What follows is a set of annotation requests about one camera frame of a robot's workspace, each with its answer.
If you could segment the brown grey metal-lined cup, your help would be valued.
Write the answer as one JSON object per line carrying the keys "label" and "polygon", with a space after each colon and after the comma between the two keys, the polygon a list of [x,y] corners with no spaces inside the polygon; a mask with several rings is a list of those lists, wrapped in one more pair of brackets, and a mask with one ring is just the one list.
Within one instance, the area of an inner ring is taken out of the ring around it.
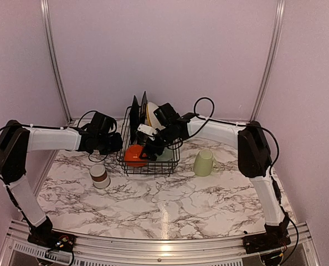
{"label": "brown grey metal-lined cup", "polygon": [[97,189],[104,189],[110,185],[110,177],[103,164],[95,164],[90,167],[89,174]]}

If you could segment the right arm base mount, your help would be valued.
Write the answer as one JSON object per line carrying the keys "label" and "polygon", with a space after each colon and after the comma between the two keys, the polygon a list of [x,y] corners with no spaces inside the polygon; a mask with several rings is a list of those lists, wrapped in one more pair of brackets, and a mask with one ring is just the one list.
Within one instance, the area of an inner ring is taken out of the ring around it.
{"label": "right arm base mount", "polygon": [[291,244],[291,239],[287,230],[289,223],[290,219],[286,216],[278,226],[268,226],[265,224],[265,233],[247,234],[243,238],[243,246],[246,254],[287,247]]}

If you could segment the black wire dish rack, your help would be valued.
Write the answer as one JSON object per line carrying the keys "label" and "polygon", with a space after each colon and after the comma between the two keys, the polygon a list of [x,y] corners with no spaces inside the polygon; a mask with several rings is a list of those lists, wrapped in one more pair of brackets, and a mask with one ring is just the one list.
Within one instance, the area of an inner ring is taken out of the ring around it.
{"label": "black wire dish rack", "polygon": [[133,144],[130,144],[130,109],[131,107],[127,107],[124,115],[124,120],[121,125],[121,137],[123,140],[123,147],[120,151],[116,153],[116,159],[121,166],[123,172],[126,175],[170,175],[174,173],[180,159],[180,146],[181,143],[178,143],[176,145],[171,145],[168,147],[168,149],[173,150],[173,159],[167,162],[157,162],[157,161],[150,161],[147,160],[147,164],[144,167],[129,167],[126,165],[124,161],[124,155],[127,148],[129,148],[131,145],[141,145],[145,146],[145,141],[147,139],[147,136],[145,136],[143,133],[139,133],[136,137],[136,140]]}

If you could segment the white ceramic bowl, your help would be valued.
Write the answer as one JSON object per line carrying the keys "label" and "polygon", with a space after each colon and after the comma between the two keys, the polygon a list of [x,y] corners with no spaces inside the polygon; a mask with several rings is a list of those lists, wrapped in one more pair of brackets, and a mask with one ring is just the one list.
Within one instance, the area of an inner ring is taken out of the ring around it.
{"label": "white ceramic bowl", "polygon": [[143,146],[135,144],[126,149],[124,155],[124,161],[129,167],[144,167],[147,164],[147,160],[141,159],[140,155],[143,150]]}

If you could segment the white square floral plate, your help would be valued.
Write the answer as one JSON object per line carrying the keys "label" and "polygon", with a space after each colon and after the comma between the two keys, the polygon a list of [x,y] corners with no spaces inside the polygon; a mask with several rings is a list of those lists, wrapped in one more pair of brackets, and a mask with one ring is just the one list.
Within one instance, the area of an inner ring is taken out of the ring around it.
{"label": "white square floral plate", "polygon": [[147,116],[147,94],[146,91],[144,91],[140,106],[140,114],[139,114],[139,122],[140,124],[146,123],[146,116]]}

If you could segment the round brown rim floral plate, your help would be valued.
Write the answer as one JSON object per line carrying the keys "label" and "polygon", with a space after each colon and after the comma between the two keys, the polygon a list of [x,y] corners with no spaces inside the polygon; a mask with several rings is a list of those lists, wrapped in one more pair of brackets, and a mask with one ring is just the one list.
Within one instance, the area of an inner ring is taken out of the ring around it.
{"label": "round brown rim floral plate", "polygon": [[155,111],[158,109],[158,106],[153,102],[148,102],[148,118],[151,122],[151,127],[159,130],[163,130],[165,127],[161,125],[158,118],[155,115]]}

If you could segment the yellow polka dot plate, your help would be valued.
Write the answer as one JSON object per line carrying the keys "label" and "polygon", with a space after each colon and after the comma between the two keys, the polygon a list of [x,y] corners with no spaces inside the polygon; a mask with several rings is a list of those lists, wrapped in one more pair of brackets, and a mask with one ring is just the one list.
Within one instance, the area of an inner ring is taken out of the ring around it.
{"label": "yellow polka dot plate", "polygon": [[151,126],[150,119],[148,118],[148,103],[145,105],[145,124]]}

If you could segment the light green mug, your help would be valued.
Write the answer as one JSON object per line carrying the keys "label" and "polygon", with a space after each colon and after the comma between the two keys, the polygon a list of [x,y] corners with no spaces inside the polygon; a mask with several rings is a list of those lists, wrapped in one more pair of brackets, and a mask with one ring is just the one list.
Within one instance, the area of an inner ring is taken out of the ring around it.
{"label": "light green mug", "polygon": [[193,165],[193,172],[200,177],[209,176],[212,172],[217,173],[221,169],[219,162],[209,149],[200,150]]}

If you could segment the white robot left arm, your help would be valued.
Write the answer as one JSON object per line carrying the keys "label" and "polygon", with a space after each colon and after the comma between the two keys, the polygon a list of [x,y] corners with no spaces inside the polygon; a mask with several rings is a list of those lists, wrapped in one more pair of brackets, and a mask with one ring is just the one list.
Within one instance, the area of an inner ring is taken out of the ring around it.
{"label": "white robot left arm", "polygon": [[48,226],[47,215],[39,205],[28,180],[28,162],[33,155],[50,155],[61,150],[70,152],[97,151],[108,155],[122,149],[123,140],[117,130],[83,127],[49,127],[21,124],[9,120],[0,128],[0,180],[11,200],[35,231],[37,240],[46,247],[57,242],[57,234]]}

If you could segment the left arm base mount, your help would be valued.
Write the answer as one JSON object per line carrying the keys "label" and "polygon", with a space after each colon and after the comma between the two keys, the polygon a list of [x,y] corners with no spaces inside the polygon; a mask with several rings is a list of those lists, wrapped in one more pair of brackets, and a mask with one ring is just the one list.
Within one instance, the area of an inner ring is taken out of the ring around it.
{"label": "left arm base mount", "polygon": [[28,242],[51,250],[72,252],[76,236],[53,230],[53,224],[48,216],[39,226],[29,227]]}

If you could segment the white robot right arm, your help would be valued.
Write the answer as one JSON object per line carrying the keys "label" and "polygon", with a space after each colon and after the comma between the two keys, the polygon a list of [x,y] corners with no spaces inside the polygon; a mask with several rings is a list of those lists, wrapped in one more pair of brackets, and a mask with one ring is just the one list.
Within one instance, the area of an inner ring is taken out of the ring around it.
{"label": "white robot right arm", "polygon": [[258,121],[246,124],[212,120],[196,117],[193,113],[165,118],[159,115],[160,126],[149,125],[144,131],[148,136],[147,146],[159,150],[177,144],[182,140],[199,136],[222,142],[237,150],[238,169],[250,179],[263,207],[265,225],[272,227],[262,235],[262,244],[267,248],[275,247],[283,239],[280,226],[285,219],[281,206],[281,193],[273,178],[271,150],[266,139],[269,130]]}

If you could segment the light green ceramic bowl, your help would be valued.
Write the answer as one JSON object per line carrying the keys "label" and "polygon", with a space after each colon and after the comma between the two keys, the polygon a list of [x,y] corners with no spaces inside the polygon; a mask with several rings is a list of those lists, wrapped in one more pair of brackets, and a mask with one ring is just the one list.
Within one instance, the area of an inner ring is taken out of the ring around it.
{"label": "light green ceramic bowl", "polygon": [[157,155],[157,162],[167,162],[173,159],[173,150],[164,148],[161,155]]}

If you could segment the black square floral plate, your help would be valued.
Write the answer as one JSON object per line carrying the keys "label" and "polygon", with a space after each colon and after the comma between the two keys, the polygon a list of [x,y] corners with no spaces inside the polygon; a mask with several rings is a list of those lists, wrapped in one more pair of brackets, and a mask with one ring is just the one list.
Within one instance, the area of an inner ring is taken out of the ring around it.
{"label": "black square floral plate", "polygon": [[130,144],[133,144],[136,140],[136,131],[139,125],[139,109],[137,97],[133,96],[133,101],[130,109]]}

